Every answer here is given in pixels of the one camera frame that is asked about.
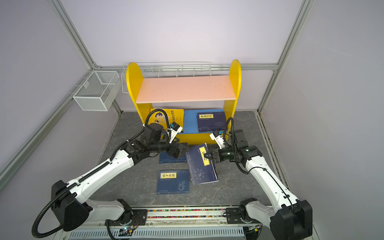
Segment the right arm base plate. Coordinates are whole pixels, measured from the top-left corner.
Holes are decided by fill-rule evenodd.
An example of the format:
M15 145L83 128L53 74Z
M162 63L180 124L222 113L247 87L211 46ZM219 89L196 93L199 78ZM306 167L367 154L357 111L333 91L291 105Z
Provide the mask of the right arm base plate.
M257 220L246 220L242 217L239 207L226 208L223 213L223 217L226 218L228 224L260 224Z

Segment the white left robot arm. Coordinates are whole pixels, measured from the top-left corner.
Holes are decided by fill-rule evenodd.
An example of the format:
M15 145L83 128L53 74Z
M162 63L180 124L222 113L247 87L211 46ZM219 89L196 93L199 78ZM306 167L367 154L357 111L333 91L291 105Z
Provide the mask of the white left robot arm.
M52 186L51 200L32 225L33 237L45 238L60 230L70 232L83 223L93 221L105 221L106 225L112 222L122 226L130 224L134 216L125 200L93 201L90 197L115 176L149 158L152 153L167 152L174 158L180 157L186 148L177 138L182 130L175 122L166 129L156 123L145 125L134 137L119 144L110 158L89 172L67 183L56 182ZM48 210L54 212L60 225L40 233L39 224Z

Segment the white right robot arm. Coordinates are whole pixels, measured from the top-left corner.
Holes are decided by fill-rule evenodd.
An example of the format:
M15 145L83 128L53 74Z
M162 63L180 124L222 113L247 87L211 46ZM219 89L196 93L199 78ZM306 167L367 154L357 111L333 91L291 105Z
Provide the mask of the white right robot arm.
M217 148L205 154L210 160L234 161L238 169L253 176L266 193L271 205L263 205L255 198L240 203L241 218L256 220L268 227L276 240L303 240L313 234L313 208L306 200L299 200L276 176L256 146L250 146L243 130L226 134L215 131L210 138Z

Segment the yellow cartoon book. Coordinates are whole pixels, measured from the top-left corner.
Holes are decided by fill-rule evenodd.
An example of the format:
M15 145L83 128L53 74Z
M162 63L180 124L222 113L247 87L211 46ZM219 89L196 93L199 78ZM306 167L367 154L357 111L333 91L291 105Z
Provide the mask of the yellow cartoon book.
M155 113L153 113L149 118L148 124L152 124L152 123L160 124L164 127L164 129L166 129L167 128L166 116L167 116L170 126L173 123L176 123L180 127L184 128L184 116L185 116L184 110L163 109L163 111L166 113L166 115L161 111L156 111Z

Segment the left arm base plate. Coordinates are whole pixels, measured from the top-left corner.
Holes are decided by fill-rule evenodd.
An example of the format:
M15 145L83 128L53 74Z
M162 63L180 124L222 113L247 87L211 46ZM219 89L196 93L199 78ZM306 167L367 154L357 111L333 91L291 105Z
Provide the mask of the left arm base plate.
M109 226L144 226L148 215L147 209L133 209L130 212L125 211L117 220L106 220Z

